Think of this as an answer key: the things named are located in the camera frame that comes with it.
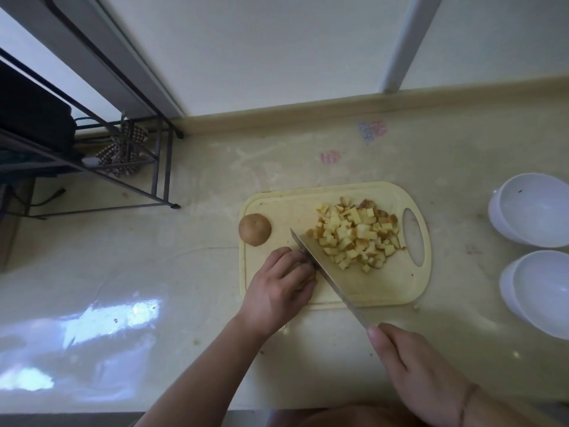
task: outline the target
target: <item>potato scrap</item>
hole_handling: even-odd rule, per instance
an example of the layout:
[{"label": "potato scrap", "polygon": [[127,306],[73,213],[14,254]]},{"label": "potato scrap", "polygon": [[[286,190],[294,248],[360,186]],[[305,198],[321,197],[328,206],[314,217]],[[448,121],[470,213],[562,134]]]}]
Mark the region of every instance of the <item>potato scrap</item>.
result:
[{"label": "potato scrap", "polygon": [[355,261],[363,264],[365,273],[382,268],[397,250],[406,250],[399,241],[399,220],[395,214],[364,199],[358,207],[350,198],[340,197],[335,205],[320,204],[316,227],[306,233],[318,240],[332,262],[345,270]]}]

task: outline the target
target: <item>white wall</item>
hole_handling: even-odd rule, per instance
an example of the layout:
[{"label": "white wall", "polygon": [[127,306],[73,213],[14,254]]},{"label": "white wall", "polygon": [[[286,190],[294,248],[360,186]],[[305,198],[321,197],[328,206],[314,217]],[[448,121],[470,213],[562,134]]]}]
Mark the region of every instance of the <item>white wall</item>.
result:
[{"label": "white wall", "polygon": [[[103,119],[120,120],[121,114],[118,109],[2,9],[0,9],[0,47]],[[71,113],[74,118],[85,116],[75,107],[72,107]],[[85,123],[93,121],[78,122],[78,124]]]},{"label": "white wall", "polygon": [[569,0],[443,0],[402,88],[569,74]]},{"label": "white wall", "polygon": [[101,0],[188,115],[376,92],[409,0]]}]

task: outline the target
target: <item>white bowl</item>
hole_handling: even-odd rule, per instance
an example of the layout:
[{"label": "white bowl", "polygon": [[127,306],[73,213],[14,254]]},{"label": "white bowl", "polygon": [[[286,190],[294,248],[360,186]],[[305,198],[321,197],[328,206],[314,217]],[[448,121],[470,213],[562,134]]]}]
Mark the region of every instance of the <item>white bowl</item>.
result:
[{"label": "white bowl", "polygon": [[488,205],[494,228],[537,247],[569,245],[569,185],[544,173],[522,173],[494,192]]},{"label": "white bowl", "polygon": [[542,250],[522,256],[502,272],[500,292],[517,316],[569,340],[569,254]]}]

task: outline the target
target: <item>beige countertop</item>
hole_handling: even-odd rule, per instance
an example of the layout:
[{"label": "beige countertop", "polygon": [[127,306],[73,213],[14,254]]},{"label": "beige countertop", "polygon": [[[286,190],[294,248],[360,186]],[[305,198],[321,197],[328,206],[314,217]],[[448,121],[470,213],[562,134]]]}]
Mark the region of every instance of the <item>beige countertop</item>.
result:
[{"label": "beige countertop", "polygon": [[[0,275],[0,412],[147,409],[237,311],[239,209],[262,191],[389,181],[430,229],[415,305],[366,309],[424,334],[499,395],[569,400],[569,342],[514,316],[498,278],[532,249],[490,225],[492,191],[540,171],[569,180],[569,100],[394,111],[176,141],[171,198],[21,222]],[[360,123],[375,124],[365,140]],[[150,169],[133,181],[146,186]],[[83,175],[41,180],[43,211],[142,201]],[[322,407],[392,394],[345,309],[306,311],[264,346],[232,409]]]}]

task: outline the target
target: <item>hand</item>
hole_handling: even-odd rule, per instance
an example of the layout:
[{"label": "hand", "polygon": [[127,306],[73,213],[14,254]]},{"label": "hand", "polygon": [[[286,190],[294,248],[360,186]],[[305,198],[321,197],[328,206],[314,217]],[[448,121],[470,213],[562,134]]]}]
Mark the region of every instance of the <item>hand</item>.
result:
[{"label": "hand", "polygon": [[395,325],[370,326],[367,336],[407,408],[425,423],[455,427],[470,382],[421,335]]},{"label": "hand", "polygon": [[273,251],[253,276],[236,317],[255,335],[268,339],[308,304],[317,283],[315,273],[302,251]]}]

